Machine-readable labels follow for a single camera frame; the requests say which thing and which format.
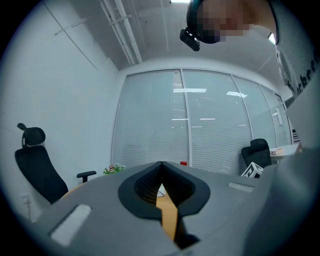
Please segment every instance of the ceiling light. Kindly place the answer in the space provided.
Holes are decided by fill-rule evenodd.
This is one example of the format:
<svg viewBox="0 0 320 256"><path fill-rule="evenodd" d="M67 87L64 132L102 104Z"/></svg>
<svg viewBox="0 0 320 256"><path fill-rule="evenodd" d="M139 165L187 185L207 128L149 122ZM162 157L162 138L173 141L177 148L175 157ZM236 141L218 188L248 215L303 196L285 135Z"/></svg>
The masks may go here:
<svg viewBox="0 0 320 256"><path fill-rule="evenodd" d="M242 96L243 98L245 98L245 97L248 96L248 95L245 95L245 94L243 94L243 93L236 92L236 91L228 91L228 92L226 93L226 95L239 96L239 97Z"/></svg>
<svg viewBox="0 0 320 256"><path fill-rule="evenodd" d="M276 39L274 34L270 33L268 38L274 45L276 44Z"/></svg>
<svg viewBox="0 0 320 256"><path fill-rule="evenodd" d="M185 3L189 4L190 0L171 0L170 3Z"/></svg>
<svg viewBox="0 0 320 256"><path fill-rule="evenodd" d="M205 93L207 89L198 89L198 88L178 88L173 89L174 93Z"/></svg>

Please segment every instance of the white box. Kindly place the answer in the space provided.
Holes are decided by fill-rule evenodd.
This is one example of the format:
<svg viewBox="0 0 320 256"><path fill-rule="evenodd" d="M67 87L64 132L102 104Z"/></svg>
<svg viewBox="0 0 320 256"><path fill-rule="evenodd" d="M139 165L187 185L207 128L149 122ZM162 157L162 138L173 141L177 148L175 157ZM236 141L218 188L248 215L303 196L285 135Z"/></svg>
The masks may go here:
<svg viewBox="0 0 320 256"><path fill-rule="evenodd" d="M279 155L284 152L283 148L270 148L270 155Z"/></svg>
<svg viewBox="0 0 320 256"><path fill-rule="evenodd" d="M247 169L242 173L241 177L259 178L264 169L254 162L251 162Z"/></svg>

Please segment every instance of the black office chair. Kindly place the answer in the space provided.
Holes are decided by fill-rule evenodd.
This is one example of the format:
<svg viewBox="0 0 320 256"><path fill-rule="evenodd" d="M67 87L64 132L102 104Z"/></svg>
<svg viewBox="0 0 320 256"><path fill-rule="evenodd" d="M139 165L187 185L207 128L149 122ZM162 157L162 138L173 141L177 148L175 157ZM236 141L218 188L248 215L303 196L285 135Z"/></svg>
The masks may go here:
<svg viewBox="0 0 320 256"><path fill-rule="evenodd" d="M243 147L241 154L248 167L251 162L265 168L271 165L271 157L268 143L263 138L257 138L250 141L250 146Z"/></svg>
<svg viewBox="0 0 320 256"><path fill-rule="evenodd" d="M46 135L41 128L27 128L19 123L23 130L22 149L15 152L15 160L21 172L31 185L51 204L68 192L68 187L53 167L48 152L43 143ZM88 181L88 176L97 174L95 171L79 173L76 177L82 182Z"/></svg>

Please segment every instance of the power outlet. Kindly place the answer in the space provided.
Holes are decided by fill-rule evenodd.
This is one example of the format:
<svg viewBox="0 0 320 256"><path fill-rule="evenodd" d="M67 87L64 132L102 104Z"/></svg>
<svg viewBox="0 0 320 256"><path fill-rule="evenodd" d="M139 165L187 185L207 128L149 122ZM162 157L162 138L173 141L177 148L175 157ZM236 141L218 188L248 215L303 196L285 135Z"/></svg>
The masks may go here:
<svg viewBox="0 0 320 256"><path fill-rule="evenodd" d="M25 205L31 203L29 194L22 194L21 200L22 200L23 204L25 204Z"/></svg>

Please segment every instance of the chair headrest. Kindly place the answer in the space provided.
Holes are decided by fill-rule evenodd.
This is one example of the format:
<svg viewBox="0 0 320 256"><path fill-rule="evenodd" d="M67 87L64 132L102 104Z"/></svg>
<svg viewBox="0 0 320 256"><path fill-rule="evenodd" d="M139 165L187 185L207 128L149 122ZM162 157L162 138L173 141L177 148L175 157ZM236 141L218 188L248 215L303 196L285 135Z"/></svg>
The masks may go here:
<svg viewBox="0 0 320 256"><path fill-rule="evenodd" d="M44 130L39 127L27 128L23 123L18 123L18 128L24 131L25 144L29 146L36 146L46 140Z"/></svg>
<svg viewBox="0 0 320 256"><path fill-rule="evenodd" d="M263 151L269 148L268 142L264 138L256 138L250 141L252 151Z"/></svg>

